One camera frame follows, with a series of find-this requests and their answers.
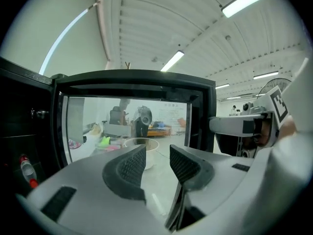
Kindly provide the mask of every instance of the ceiling beam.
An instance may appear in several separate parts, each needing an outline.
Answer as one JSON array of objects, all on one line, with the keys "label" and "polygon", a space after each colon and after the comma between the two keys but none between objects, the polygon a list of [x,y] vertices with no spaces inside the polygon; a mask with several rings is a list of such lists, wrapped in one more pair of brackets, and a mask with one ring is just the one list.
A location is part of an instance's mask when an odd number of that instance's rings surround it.
[{"label": "ceiling beam", "polygon": [[105,12],[104,12],[104,5],[103,5],[104,0],[97,0],[97,1],[100,2],[100,4],[97,6],[97,16],[98,16],[98,23],[99,23],[99,28],[100,28],[102,44],[103,44],[103,48],[104,48],[104,52],[106,54],[107,60],[108,62],[110,62],[112,60],[112,55],[111,55],[109,43],[107,40],[108,39],[107,33],[109,34],[109,32],[105,24],[105,16],[104,16]]},{"label": "ceiling beam", "polygon": [[121,51],[121,59],[123,60],[125,58],[130,59],[133,62],[147,61],[147,60],[151,61],[148,57],[142,56],[142,54],[122,50]]},{"label": "ceiling beam", "polygon": [[138,37],[134,36],[133,34],[125,34],[125,33],[120,33],[121,39],[120,42],[136,42],[141,44],[142,46],[154,46],[157,49],[167,49],[170,48],[169,46],[164,46],[164,42],[158,42],[152,39],[147,39],[146,37]]},{"label": "ceiling beam", "polygon": [[121,69],[121,54],[119,43],[119,29],[120,29],[120,11],[122,0],[111,0],[111,29],[112,29],[112,47],[114,49],[114,67]]},{"label": "ceiling beam", "polygon": [[151,15],[153,15],[153,18],[160,21],[166,21],[165,23],[169,23],[169,27],[171,27],[173,24],[171,23],[177,22],[177,20],[180,20],[180,23],[188,29],[188,31],[200,31],[204,32],[204,29],[200,26],[189,20],[188,18],[184,17],[183,15],[179,14],[177,11],[172,10],[170,8],[165,7],[162,4],[148,1],[148,0],[129,0],[133,4],[136,4],[137,7],[129,7],[126,8],[126,11],[134,11],[137,14],[140,15],[146,15],[148,18],[151,18]]},{"label": "ceiling beam", "polygon": [[195,33],[188,31],[188,30],[175,30],[175,27],[168,27],[168,25],[165,24],[156,24],[156,22],[153,22],[148,19],[139,20],[135,17],[129,17],[129,16],[120,16],[120,19],[122,20],[122,25],[126,24],[129,27],[134,27],[137,29],[137,31],[140,31],[142,28],[147,28],[152,33],[160,33],[160,34],[167,34],[169,36],[172,36],[173,34],[179,35],[181,38],[183,38],[186,42],[189,42],[192,38],[195,37]]},{"label": "ceiling beam", "polygon": [[194,39],[183,51],[185,54],[189,52],[193,52],[198,47],[200,47],[207,39],[211,38],[214,34],[216,34],[221,27],[224,27],[226,24],[233,22],[232,19],[222,17],[218,21],[216,21],[212,26],[206,29],[202,34],[200,34],[197,38]]},{"label": "ceiling beam", "polygon": [[142,55],[142,57],[147,57],[149,59],[153,59],[154,57],[158,57],[158,59],[162,62],[164,60],[165,54],[161,52],[156,52],[153,51],[151,48],[145,48],[145,47],[140,47],[140,46],[135,46],[132,44],[125,44],[121,43],[121,50],[120,52],[129,52],[129,53],[138,53],[139,55]]},{"label": "ceiling beam", "polygon": [[170,48],[164,47],[163,49],[158,47],[157,45],[152,45],[151,43],[145,44],[142,41],[138,40],[127,40],[125,38],[122,38],[120,40],[120,48],[123,49],[123,47],[134,47],[134,48],[139,48],[139,49],[144,49],[146,52],[151,53],[149,55],[150,57],[164,57],[164,52],[170,51]]},{"label": "ceiling beam", "polygon": [[242,109],[241,107],[243,107],[243,105],[245,103],[248,103],[250,102],[251,100],[256,100],[257,97],[256,96],[247,96],[247,97],[242,97],[242,98],[237,98],[237,99],[231,99],[231,100],[228,100],[226,98],[223,98],[223,99],[219,99],[219,103],[221,104],[224,104],[224,103],[230,103],[230,102],[235,102],[236,104],[239,103],[239,102],[242,102],[243,104],[241,106],[239,106],[238,108],[238,105],[237,105],[237,109]]},{"label": "ceiling beam", "polygon": [[276,59],[282,59],[282,58],[296,56],[296,55],[300,55],[300,54],[304,54],[304,53],[305,52],[299,46],[290,47],[290,48],[283,49],[283,50],[278,50],[276,52],[273,52],[273,53],[270,53],[267,55],[263,55],[261,57],[258,57],[258,58],[246,61],[244,63],[241,63],[239,65],[233,66],[232,68],[217,72],[216,74],[208,76],[208,79],[218,80],[221,78],[225,78],[226,75],[230,77],[234,73],[246,70],[246,69],[251,68],[255,65],[262,64],[264,62],[274,61]]},{"label": "ceiling beam", "polygon": [[[285,79],[289,79],[292,81],[292,76],[287,75],[287,74],[281,75],[277,78],[285,78]],[[226,97],[238,96],[240,94],[245,94],[245,93],[256,93],[256,94],[258,94],[260,92],[260,90],[272,79],[266,79],[266,80],[263,80],[260,82],[247,81],[247,82],[238,84],[238,86],[236,86],[236,87],[229,86],[229,87],[226,87],[225,90],[223,90],[221,93],[218,93],[218,90],[217,90],[216,96],[218,98],[226,98]],[[251,85],[251,87],[247,88],[245,90],[240,89],[241,87],[248,86],[248,85]]]}]

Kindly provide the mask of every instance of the green object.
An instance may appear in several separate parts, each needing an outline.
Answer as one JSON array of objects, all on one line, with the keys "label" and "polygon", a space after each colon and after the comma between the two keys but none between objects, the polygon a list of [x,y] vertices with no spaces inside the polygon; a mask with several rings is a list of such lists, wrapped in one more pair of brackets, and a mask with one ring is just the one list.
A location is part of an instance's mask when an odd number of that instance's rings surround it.
[{"label": "green object", "polygon": [[99,146],[103,147],[103,146],[107,146],[110,144],[110,137],[103,137],[103,139],[101,140],[101,142],[99,143]]}]

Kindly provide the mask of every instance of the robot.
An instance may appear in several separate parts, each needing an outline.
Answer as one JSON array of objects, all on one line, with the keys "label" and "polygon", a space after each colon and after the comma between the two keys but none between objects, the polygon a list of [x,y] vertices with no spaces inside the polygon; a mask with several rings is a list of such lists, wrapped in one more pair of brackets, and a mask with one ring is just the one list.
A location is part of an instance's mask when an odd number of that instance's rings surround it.
[{"label": "robot", "polygon": [[134,114],[134,129],[136,138],[146,138],[148,136],[148,128],[152,122],[151,110],[146,106],[138,107]]},{"label": "robot", "polygon": [[[285,214],[312,176],[312,66],[310,61],[303,67],[283,93],[274,88],[247,104],[241,116],[208,119],[211,133],[237,142],[233,156],[183,144],[169,147],[179,184],[165,226],[146,208],[140,188],[144,145],[71,163],[27,198],[17,199],[50,234],[262,234]],[[298,133],[277,142],[289,114]],[[261,134],[264,120],[270,126],[265,146],[244,157],[242,139]],[[221,139],[219,145],[223,150]]]}]

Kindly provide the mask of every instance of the white wall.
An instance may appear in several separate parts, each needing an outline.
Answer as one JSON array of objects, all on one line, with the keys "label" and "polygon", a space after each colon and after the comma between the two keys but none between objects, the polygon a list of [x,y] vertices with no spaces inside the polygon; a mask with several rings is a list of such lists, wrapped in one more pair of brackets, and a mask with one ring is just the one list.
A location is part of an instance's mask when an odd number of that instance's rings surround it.
[{"label": "white wall", "polygon": [[[5,36],[0,56],[39,72],[60,33],[95,2],[96,0],[29,0]],[[96,8],[93,8],[65,35],[44,75],[72,75],[101,70],[106,63]]]},{"label": "white wall", "polygon": [[85,97],[83,126],[90,123],[96,123],[98,101],[99,99],[97,97]]},{"label": "white wall", "polygon": [[228,100],[224,102],[217,102],[216,116],[217,117],[227,117],[230,114],[230,110],[233,108],[233,105],[236,105],[237,109],[240,112],[243,111],[243,105],[247,102],[254,102],[255,99],[246,99],[246,100]]}]

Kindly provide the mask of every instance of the fan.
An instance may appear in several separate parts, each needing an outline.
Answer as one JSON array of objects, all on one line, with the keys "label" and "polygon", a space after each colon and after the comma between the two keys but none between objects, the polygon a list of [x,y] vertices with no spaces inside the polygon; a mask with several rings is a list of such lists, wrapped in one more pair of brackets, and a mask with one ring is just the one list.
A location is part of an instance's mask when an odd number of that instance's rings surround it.
[{"label": "fan", "polygon": [[281,92],[288,86],[288,84],[291,83],[290,80],[285,78],[276,78],[271,81],[269,81],[263,88],[261,89],[260,93],[258,94],[257,99],[260,97],[261,94],[268,93],[271,89],[275,88],[275,86],[278,85]]}]

